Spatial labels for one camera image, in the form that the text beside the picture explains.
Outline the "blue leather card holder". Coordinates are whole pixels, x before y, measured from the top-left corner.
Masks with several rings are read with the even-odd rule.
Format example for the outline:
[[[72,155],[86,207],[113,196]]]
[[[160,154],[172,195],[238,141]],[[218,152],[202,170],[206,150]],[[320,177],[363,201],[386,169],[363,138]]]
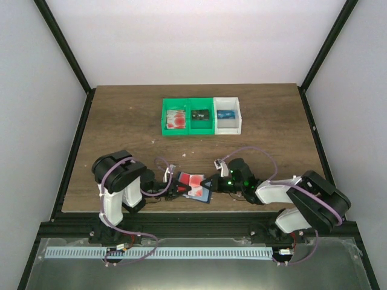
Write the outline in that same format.
[[[185,187],[179,186],[178,192],[182,193],[184,197],[193,199],[195,201],[209,203],[212,195],[212,191],[209,189],[211,182],[205,183],[205,186],[201,185],[201,182],[205,180],[204,175],[200,174],[189,174],[180,172],[178,175],[178,181],[190,187],[190,190],[186,190]]]

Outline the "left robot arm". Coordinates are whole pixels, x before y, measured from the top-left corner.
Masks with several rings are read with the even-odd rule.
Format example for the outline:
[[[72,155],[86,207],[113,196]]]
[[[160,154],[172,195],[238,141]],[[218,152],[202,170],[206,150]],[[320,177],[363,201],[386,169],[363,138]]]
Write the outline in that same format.
[[[127,150],[103,155],[95,160],[91,171],[100,197],[99,219],[104,225],[102,236],[111,244],[119,243],[124,236],[149,237],[148,233],[124,230],[122,210],[137,213],[146,205],[146,198],[175,199],[188,193],[192,187],[181,182],[174,173],[175,166],[166,164],[166,181],[155,180],[154,172],[133,157]]]

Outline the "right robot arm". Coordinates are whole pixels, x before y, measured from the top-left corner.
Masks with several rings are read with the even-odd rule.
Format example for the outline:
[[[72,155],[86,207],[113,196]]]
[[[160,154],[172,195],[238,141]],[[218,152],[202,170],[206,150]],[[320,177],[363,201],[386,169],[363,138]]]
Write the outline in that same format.
[[[329,234],[334,227],[343,224],[351,208],[348,197],[313,170],[290,179],[261,180],[255,177],[242,158],[229,163],[218,159],[215,167],[218,173],[200,182],[211,193],[233,193],[257,206],[289,205],[289,208],[279,210],[265,227],[275,243],[283,243],[290,236],[307,229]]]

